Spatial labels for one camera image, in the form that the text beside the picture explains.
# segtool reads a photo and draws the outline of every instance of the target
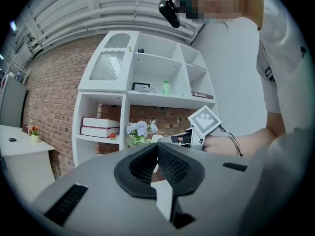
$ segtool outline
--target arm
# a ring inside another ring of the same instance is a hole
[[[245,157],[254,156],[258,148],[270,145],[277,137],[285,133],[281,114],[269,113],[266,128],[246,136],[236,137],[241,146],[241,152]],[[207,152],[237,155],[235,144],[229,137],[209,136],[204,141],[204,149]]]

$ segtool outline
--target camera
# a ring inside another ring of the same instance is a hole
[[[181,3],[181,0],[162,0],[159,2],[158,9],[160,13],[166,18],[172,27],[178,28],[181,25],[179,13],[181,12],[181,6],[177,7],[176,3]]]

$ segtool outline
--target red brick wall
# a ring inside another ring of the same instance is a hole
[[[74,168],[71,131],[77,87],[95,49],[104,36],[84,38],[56,47],[34,59],[28,67],[31,76],[23,124],[31,120],[42,128],[41,138],[56,149],[50,160],[56,177]],[[98,116],[119,120],[119,106],[100,106]],[[131,106],[130,120],[157,120],[159,134],[171,135],[188,127],[193,110]],[[111,153],[117,145],[100,144],[96,151]]]

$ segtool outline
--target flower pot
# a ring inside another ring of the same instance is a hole
[[[35,144],[35,143],[39,143],[40,142],[40,138],[39,136],[35,136],[35,135],[31,135],[31,143]]]

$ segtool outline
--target potted plant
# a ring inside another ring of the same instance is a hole
[[[31,143],[39,143],[40,138],[39,138],[39,133],[41,129],[38,126],[35,125],[29,125],[29,135],[31,136]]]
[[[129,135],[127,138],[128,147],[150,143],[151,139],[146,139],[149,132],[152,132],[153,134],[158,132],[155,120],[150,121],[149,125],[142,120],[137,123],[130,122],[129,126],[126,128],[126,133]]]

